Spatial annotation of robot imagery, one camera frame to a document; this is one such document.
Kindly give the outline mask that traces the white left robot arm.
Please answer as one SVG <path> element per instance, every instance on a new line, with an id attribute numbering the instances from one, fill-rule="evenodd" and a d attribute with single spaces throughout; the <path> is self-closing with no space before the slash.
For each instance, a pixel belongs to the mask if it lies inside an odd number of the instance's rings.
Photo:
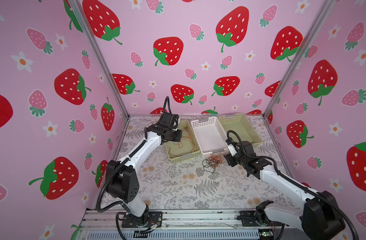
<path id="1" fill-rule="evenodd" d="M 149 207 L 138 196 L 140 184 L 137 173 L 149 155 L 167 142 L 180 142 L 179 116 L 171 111 L 170 98 L 166 97 L 162 115 L 157 123 L 144 130 L 144 138 L 119 161 L 107 165 L 106 180 L 98 195 L 96 210 L 103 213 L 114 206 L 122 206 L 135 218 L 145 221 Z"/>

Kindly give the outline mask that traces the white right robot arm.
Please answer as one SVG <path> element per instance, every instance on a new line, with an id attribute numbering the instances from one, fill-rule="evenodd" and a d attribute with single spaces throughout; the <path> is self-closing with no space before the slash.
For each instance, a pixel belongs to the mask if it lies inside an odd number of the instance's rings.
<path id="1" fill-rule="evenodd" d="M 255 208 L 255 220 L 259 225 L 278 222 L 303 231 L 311 240 L 331 240 L 346 227 L 353 239 L 359 234 L 349 217 L 338 207 L 335 197 L 327 192 L 318 192 L 282 173 L 275 159 L 257 156 L 248 141 L 242 141 L 233 130 L 226 133 L 229 154 L 224 157 L 234 167 L 242 166 L 248 176 L 254 176 L 275 187 L 294 203 L 297 208 L 288 208 L 265 201 Z"/>

